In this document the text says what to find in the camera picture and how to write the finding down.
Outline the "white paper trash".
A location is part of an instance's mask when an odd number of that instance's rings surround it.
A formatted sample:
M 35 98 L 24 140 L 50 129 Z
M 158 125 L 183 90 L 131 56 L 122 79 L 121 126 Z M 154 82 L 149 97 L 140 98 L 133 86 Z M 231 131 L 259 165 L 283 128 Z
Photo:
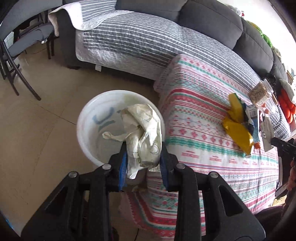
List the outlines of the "white paper trash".
M 159 115 L 149 104 L 135 104 L 120 113 L 125 133 L 102 134 L 104 139 L 126 142 L 127 178 L 135 179 L 142 169 L 153 170 L 159 165 L 162 130 Z

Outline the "white plastic trash bin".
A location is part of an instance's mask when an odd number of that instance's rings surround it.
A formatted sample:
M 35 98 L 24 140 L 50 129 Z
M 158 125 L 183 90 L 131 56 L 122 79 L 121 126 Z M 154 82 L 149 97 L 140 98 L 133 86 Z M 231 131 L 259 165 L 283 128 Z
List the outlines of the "white plastic trash bin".
M 120 112 L 134 104 L 149 104 L 161 120 L 161 134 L 165 137 L 164 119 L 158 108 L 146 97 L 127 90 L 111 90 L 91 99 L 79 114 L 77 140 L 84 155 L 95 168 L 108 163 L 111 155 L 120 151 L 121 142 L 106 140 L 106 131 L 113 135 L 125 133 Z

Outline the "orange red cushion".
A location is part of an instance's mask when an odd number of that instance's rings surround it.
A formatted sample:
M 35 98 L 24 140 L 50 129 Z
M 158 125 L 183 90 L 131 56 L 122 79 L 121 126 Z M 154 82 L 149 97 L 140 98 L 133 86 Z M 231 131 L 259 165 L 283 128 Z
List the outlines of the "orange red cushion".
M 283 88 L 281 88 L 280 94 L 277 96 L 277 100 L 280 104 L 285 119 L 287 120 L 288 124 L 291 124 L 295 117 L 295 104 L 290 101 L 287 92 Z

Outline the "yellow crumpled snack bag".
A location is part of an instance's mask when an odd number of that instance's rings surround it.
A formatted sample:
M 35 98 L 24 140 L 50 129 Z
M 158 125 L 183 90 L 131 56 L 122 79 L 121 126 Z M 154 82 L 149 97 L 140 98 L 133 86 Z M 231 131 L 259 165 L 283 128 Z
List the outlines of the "yellow crumpled snack bag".
M 251 155 L 254 145 L 253 125 L 249 123 L 249 117 L 246 114 L 246 104 L 237 96 L 231 93 L 228 96 L 230 109 L 222 121 L 225 132 L 232 138 L 234 143 L 247 155 Z

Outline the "clear jar of nuts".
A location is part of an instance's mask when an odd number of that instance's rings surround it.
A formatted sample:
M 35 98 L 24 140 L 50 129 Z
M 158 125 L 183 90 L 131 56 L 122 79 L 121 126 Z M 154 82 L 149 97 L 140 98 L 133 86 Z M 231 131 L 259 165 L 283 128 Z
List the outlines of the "clear jar of nuts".
M 264 78 L 261 80 L 250 92 L 248 96 L 251 102 L 256 106 L 262 106 L 273 95 L 273 88 L 269 84 L 269 81 Z

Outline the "patterned red green tablecloth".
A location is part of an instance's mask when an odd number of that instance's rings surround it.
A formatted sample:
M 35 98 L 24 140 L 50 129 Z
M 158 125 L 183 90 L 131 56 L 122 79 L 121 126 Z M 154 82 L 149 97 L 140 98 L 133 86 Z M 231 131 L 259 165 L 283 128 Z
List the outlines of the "patterned red green tablecloth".
M 257 74 L 239 57 L 210 64 L 180 54 L 154 86 L 160 94 L 168 152 L 196 172 L 218 172 L 252 213 L 274 200 L 278 154 L 276 149 L 259 149 L 247 157 L 222 122 L 230 109 L 229 94 L 250 103 L 248 92 L 258 82 Z

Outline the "green plush toy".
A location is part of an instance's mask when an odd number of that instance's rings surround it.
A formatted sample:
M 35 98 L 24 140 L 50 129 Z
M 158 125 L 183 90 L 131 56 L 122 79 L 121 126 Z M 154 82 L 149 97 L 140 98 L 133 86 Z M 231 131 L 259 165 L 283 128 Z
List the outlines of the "green plush toy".
M 263 39 L 266 41 L 266 43 L 269 45 L 269 47 L 273 47 L 271 40 L 269 39 L 269 37 L 267 37 L 267 35 L 265 35 L 262 30 L 253 22 L 247 21 L 248 23 L 250 23 L 250 25 L 252 25 L 256 30 L 258 30 L 258 32 L 260 33 L 260 35 L 263 37 Z

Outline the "black frame grey chair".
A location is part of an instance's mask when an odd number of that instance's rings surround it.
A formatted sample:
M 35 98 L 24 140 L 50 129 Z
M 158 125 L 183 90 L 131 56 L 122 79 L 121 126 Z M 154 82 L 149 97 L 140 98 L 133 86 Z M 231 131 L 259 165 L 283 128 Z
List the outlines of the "black frame grey chair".
M 4 40 L 24 22 L 60 6 L 62 6 L 62 1 L 18 1 L 1 22 L 1 75 L 3 79 L 9 81 L 16 95 L 19 95 L 19 92 L 14 81 L 15 77 L 18 76 L 35 99 L 41 100 L 41 97 L 21 73 L 20 66 L 15 63 L 15 59 L 37 42 L 46 45 L 48 58 L 51 58 L 51 55 L 54 54 L 54 44 L 49 44 L 49 42 L 54 39 L 54 27 L 48 20 L 44 20 L 24 29 L 18 36 L 18 40 L 10 47 L 5 44 Z

